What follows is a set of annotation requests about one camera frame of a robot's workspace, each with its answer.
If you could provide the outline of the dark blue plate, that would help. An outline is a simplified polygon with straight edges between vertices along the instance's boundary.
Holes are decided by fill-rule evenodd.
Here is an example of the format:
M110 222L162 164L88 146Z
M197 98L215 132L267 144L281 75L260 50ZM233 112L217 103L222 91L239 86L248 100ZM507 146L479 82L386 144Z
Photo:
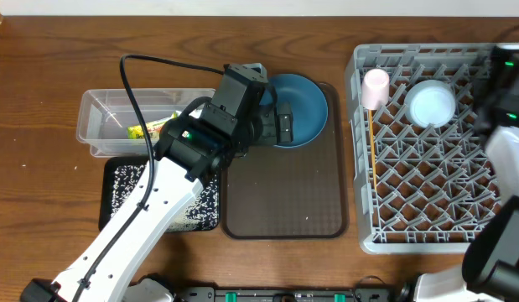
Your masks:
M293 141L275 144L262 139L252 146L297 148L317 138L329 116L328 103L319 86L309 78L296 74L275 75L268 80L268 86L277 94L278 112L285 103L291 107Z

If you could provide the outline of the light blue bowl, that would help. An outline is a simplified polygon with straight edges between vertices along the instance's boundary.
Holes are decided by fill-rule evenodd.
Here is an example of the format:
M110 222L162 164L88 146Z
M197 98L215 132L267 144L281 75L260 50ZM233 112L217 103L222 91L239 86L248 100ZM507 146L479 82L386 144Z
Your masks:
M448 123L454 115L454 93L442 81L419 82L405 96L408 121L421 128L439 128Z

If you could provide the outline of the wooden chopstick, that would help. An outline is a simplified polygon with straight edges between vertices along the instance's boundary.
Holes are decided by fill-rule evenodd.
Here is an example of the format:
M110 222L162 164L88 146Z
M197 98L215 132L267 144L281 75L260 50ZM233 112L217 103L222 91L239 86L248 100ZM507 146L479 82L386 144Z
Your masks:
M373 116L372 110L368 109L368 124L369 124L369 139L370 139L370 151L371 151L371 168L372 168L372 178L373 178L373 188L376 191L377 182L376 182L376 154L375 154L375 139L374 139L374 129L373 129Z

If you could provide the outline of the yellow green snack wrapper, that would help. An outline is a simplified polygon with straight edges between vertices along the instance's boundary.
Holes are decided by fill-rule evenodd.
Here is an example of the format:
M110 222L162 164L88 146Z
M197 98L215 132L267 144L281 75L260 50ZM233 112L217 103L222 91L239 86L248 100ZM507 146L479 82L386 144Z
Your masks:
M175 119L180 115L180 111L173 112L169 117L165 117L159 120L146 122L145 128L148 131L148 134L151 139L159 138L160 130L162 129L163 125L171 120ZM141 125L135 125L127 128L127 138L128 139L144 139L145 134L143 131L143 127Z

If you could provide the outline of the pink cup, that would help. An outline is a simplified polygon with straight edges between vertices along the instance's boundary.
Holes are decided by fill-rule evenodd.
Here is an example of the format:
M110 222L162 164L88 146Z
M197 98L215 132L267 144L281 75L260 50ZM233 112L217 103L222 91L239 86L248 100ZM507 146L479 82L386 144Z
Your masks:
M361 83L361 105L368 110L377 110L389 101L390 78L382 69L365 73Z

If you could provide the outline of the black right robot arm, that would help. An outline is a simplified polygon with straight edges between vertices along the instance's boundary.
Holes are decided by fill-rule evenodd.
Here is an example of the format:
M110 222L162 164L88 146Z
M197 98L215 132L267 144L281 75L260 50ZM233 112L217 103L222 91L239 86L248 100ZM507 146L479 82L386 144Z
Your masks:
M418 277L413 301L519 301L519 43L492 48L490 78L474 108L474 130L492 164L501 208L459 266Z

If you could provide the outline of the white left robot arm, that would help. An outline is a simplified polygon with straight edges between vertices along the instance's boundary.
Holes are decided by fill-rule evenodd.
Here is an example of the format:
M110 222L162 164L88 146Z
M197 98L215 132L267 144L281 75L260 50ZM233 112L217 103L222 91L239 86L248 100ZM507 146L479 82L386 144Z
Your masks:
M22 301L172 299L160 285L130 282L174 217L249 147L293 139L291 109L278 109L261 64L226 65L221 76L214 96L193 100L147 144L140 180L94 242L55 279L32 279Z

